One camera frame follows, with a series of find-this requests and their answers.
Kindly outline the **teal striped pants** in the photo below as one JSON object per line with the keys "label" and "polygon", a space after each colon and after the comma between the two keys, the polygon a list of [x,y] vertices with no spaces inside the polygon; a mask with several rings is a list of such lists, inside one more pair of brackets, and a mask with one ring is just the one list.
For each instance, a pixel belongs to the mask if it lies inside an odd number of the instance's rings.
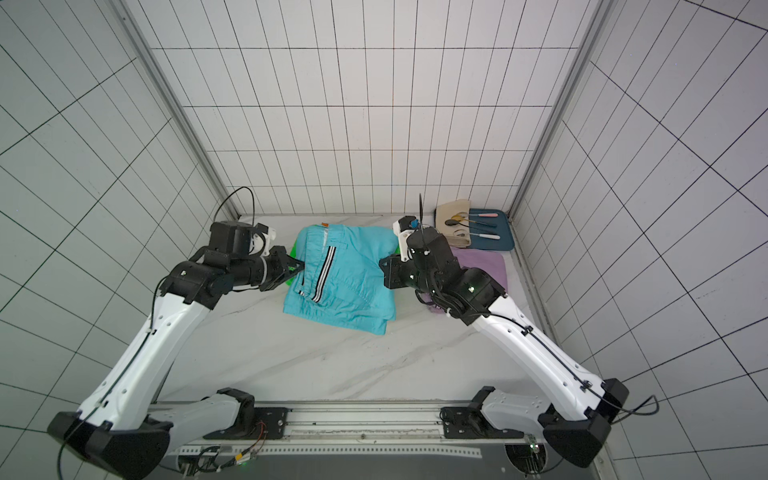
{"label": "teal striped pants", "polygon": [[394,254],[394,233],[378,226],[320,224],[296,239],[305,269],[289,286],[283,312],[328,326],[374,335],[396,318],[394,293],[384,286],[382,258]]}

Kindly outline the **purple pants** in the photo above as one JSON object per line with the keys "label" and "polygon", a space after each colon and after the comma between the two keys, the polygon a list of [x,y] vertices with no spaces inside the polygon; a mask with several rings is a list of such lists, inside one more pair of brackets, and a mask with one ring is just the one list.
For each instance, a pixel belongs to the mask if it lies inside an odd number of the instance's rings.
{"label": "purple pants", "polygon": [[431,247],[419,263],[416,298],[465,325],[507,293],[505,261],[496,252]]}

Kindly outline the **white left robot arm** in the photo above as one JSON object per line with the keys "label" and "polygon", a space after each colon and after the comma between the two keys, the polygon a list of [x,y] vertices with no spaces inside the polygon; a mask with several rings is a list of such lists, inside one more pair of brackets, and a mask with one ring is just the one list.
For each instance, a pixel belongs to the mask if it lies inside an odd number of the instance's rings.
{"label": "white left robot arm", "polygon": [[55,415],[48,435],[61,452],[124,479],[143,479],[169,451],[193,440],[250,434],[253,397],[237,389],[156,414],[150,407],[181,347],[223,296],[273,290],[303,268],[282,246],[267,254],[200,248],[160,280],[148,319],[116,365],[77,410]]}

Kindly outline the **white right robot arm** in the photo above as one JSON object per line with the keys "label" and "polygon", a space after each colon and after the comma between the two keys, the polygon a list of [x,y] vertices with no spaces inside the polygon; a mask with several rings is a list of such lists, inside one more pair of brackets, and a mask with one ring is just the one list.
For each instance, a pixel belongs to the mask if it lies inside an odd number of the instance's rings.
{"label": "white right robot arm", "polygon": [[467,406],[442,409],[446,436],[527,440],[532,451],[550,447],[572,465],[588,467],[628,398],[626,386],[601,379],[569,357],[489,273],[462,267],[435,228],[405,216],[393,232],[399,252],[379,262],[385,286],[409,287],[421,303],[485,335],[542,391],[521,396],[484,387]]}

